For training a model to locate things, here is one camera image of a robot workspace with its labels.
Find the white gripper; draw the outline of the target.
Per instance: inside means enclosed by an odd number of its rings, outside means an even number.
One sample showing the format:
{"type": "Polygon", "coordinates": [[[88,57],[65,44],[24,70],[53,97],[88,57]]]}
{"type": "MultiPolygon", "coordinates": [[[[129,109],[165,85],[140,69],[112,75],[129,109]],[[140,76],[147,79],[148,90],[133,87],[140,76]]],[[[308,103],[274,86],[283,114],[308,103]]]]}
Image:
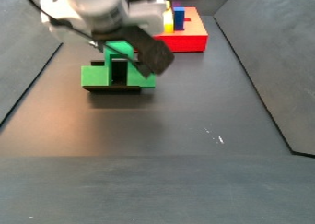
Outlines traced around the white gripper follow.
{"type": "Polygon", "coordinates": [[[149,36],[164,32],[165,0],[39,0],[57,20],[91,34],[139,26],[149,36]]]}

